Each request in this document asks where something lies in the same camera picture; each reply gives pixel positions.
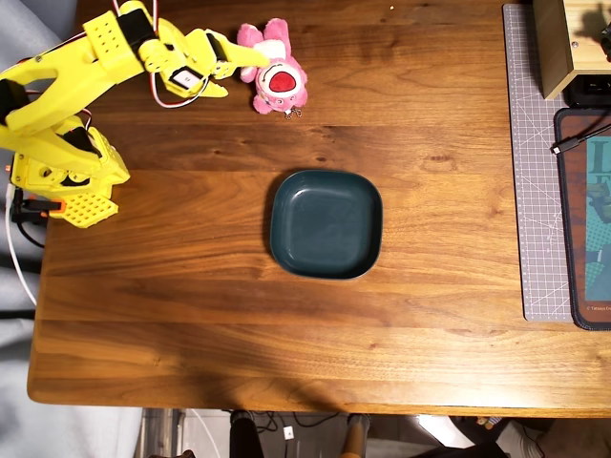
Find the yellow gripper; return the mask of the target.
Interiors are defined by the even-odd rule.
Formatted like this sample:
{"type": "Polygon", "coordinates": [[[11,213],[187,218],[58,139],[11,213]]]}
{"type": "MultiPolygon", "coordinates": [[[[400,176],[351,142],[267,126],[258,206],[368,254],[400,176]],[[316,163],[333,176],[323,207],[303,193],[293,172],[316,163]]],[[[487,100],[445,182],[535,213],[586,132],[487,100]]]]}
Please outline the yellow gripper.
{"type": "MultiPolygon", "coordinates": [[[[189,53],[205,76],[216,79],[230,76],[235,68],[265,67],[269,58],[254,48],[240,46],[215,31],[195,29],[188,34],[189,53]]],[[[199,81],[193,89],[198,97],[223,98],[228,91],[209,78],[199,81]]]]}

